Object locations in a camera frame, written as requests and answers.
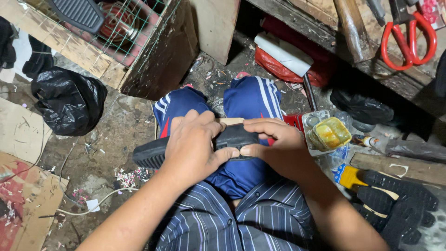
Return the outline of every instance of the dark striped shirt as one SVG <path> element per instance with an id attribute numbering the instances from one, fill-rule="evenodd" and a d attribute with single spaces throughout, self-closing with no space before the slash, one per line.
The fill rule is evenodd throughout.
<path id="1" fill-rule="evenodd" d="M 308 250 L 311 213 L 296 183 L 269 180 L 254 187 L 232 214 L 208 183 L 186 191 L 150 242 L 156 250 Z"/>

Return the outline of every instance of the fingernail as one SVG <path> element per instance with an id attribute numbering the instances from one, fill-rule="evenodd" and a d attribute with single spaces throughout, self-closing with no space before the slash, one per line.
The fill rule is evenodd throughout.
<path id="1" fill-rule="evenodd" d="M 240 149 L 240 154 L 243 156 L 249 156 L 249 147 L 242 147 L 242 149 Z"/>

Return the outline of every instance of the wooden hammer handle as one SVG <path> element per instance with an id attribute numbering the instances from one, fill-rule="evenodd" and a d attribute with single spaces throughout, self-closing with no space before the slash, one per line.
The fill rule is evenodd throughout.
<path id="1" fill-rule="evenodd" d="M 348 49 L 355 63 L 369 60 L 375 55 L 368 41 L 364 21 L 355 0 L 334 0 Z"/>

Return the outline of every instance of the dirty floor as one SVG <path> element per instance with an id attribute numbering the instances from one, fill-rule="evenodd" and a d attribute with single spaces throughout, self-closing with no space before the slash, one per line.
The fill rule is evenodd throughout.
<path id="1" fill-rule="evenodd" d="M 251 38 L 236 32 L 234 40 L 241 45 L 240 51 L 228 65 L 223 66 L 205 53 L 201 53 L 197 57 L 200 59 L 191 66 L 191 72 L 181 84 L 190 84 L 195 89 L 202 91 L 208 97 L 209 105 L 220 117 L 225 117 L 223 112 L 224 90 L 229 87 L 231 79 L 235 78 L 239 72 L 245 71 L 251 75 L 276 80 L 275 77 L 254 63 L 255 44 Z M 58 66 L 89 75 L 88 72 L 63 56 L 57 55 L 57 58 Z M 283 81 L 276 81 L 275 83 L 282 92 L 281 109 L 283 112 L 310 111 L 307 98 L 299 89 L 292 89 Z M 1 83 L 1 91 L 12 91 L 15 88 L 14 86 L 17 86 L 17 92 L 2 93 L 0 96 L 17 104 L 26 103 L 32 111 L 36 112 L 33 107 L 35 99 L 32 98 L 30 93 L 30 83 L 16 75 L 13 84 Z M 319 108 L 333 112 L 334 107 L 329 99 L 330 92 L 322 91 L 316 87 L 313 88 Z M 125 173 L 137 169 L 137 166 L 132 162 L 133 149 L 155 138 L 153 101 L 121 95 L 110 87 L 107 87 L 107 89 L 108 96 L 103 114 L 103 116 L 106 116 L 97 124 L 95 129 L 80 137 L 75 145 L 77 137 L 63 137 L 53 134 L 38 163 L 46 170 L 51 170 L 55 166 L 54 173 L 59 175 L 60 166 L 66 154 L 73 147 L 62 172 L 62 177 L 70 180 L 66 193 L 73 194 L 74 190 L 81 189 L 82 196 L 87 200 L 101 200 L 115 190 L 113 186 L 113 182 L 116 181 L 115 169 L 123 169 Z M 384 133 L 395 138 L 401 135 L 398 130 L 386 126 L 378 126 L 371 135 L 382 137 Z M 376 154 L 368 148 L 353 146 L 349 159 L 356 151 Z M 137 187 L 140 187 L 143 181 L 136 178 L 135 183 Z M 446 201 L 444 193 L 440 192 L 440 189 L 432 189 L 441 198 L 441 201 Z M 51 234 L 47 236 L 44 247 L 50 251 L 72 251 L 76 249 L 81 241 L 131 195 L 131 192 L 123 192 L 121 195 L 113 194 L 100 205 L 100 212 L 83 216 L 66 215 L 66 221 L 64 221 L 64 217 L 56 218 L 54 223 L 64 221 L 63 227 L 59 228 L 57 224 L 51 226 Z M 60 208 L 73 213 L 81 213 L 85 212 L 87 208 L 85 203 L 83 205 L 84 209 L 80 209 L 65 199 L 62 201 Z M 446 203 L 441 203 L 440 210 L 434 213 L 438 219 L 436 227 L 421 229 L 423 237 L 420 244 L 417 247 L 408 247 L 407 250 L 445 250 L 443 241 L 446 239 L 445 211 Z"/>

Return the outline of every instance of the green wire mesh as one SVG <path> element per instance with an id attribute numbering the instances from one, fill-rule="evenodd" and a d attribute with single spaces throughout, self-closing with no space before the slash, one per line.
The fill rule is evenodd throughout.
<path id="1" fill-rule="evenodd" d="M 121 0 L 115 3 L 104 0 L 104 2 L 99 2 L 98 6 L 104 13 L 105 22 L 100 32 L 92 35 L 60 21 L 58 16 L 51 11 L 48 0 L 25 1 L 48 18 L 58 22 L 58 25 L 68 29 L 129 69 L 133 69 L 133 63 L 139 53 L 156 29 L 159 29 L 157 21 L 166 7 L 161 0 Z"/>

